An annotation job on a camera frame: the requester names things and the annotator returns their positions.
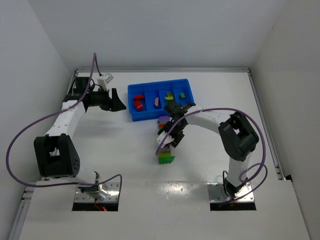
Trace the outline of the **red flower lego brick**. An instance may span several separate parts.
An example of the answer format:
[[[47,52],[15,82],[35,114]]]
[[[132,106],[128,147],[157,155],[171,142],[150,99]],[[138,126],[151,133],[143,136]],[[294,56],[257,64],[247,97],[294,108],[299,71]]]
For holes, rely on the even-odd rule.
[[[133,105],[134,105],[134,107],[135,107],[137,112],[140,112],[140,111],[144,110],[144,106],[143,106],[143,104],[142,104],[142,102],[140,100],[135,100],[133,102]]]

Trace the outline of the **green yellow lego stack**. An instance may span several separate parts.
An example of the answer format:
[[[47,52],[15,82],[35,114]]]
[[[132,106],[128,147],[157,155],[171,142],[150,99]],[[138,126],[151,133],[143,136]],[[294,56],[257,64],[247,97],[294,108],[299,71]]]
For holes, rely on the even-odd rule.
[[[162,164],[170,164],[174,161],[175,157],[171,153],[171,149],[169,147],[162,148],[158,156],[158,163]]]

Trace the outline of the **red curved lego brick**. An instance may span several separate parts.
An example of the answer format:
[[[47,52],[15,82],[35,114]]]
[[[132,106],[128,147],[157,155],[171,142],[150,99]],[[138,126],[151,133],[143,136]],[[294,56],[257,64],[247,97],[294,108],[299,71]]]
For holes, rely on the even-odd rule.
[[[143,94],[139,94],[139,95],[135,95],[133,97],[134,101],[144,101],[145,100],[145,96]]]

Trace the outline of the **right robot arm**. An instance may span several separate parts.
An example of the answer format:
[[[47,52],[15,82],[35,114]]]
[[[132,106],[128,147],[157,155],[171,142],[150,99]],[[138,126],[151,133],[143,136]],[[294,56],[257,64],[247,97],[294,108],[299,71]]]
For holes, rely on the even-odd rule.
[[[169,101],[164,107],[170,120],[158,131],[157,144],[160,149],[177,147],[183,139],[183,130],[194,125],[218,134],[229,156],[228,172],[224,179],[225,194],[234,198],[245,185],[251,153],[255,150],[259,137],[246,116],[238,111],[231,115],[216,111],[205,112],[195,103]]]

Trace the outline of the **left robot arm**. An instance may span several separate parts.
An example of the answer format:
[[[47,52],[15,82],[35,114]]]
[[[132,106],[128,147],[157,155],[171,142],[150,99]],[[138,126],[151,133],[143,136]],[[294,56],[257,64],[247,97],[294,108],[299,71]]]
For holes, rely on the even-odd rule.
[[[117,90],[108,88],[112,79],[113,76],[106,73],[92,86],[87,86],[89,77],[76,77],[73,80],[54,124],[44,136],[36,137],[33,142],[38,170],[42,177],[75,182],[83,190],[99,190],[96,185],[99,174],[81,166],[72,138],[79,120],[89,107],[99,107],[110,112],[126,110]]]

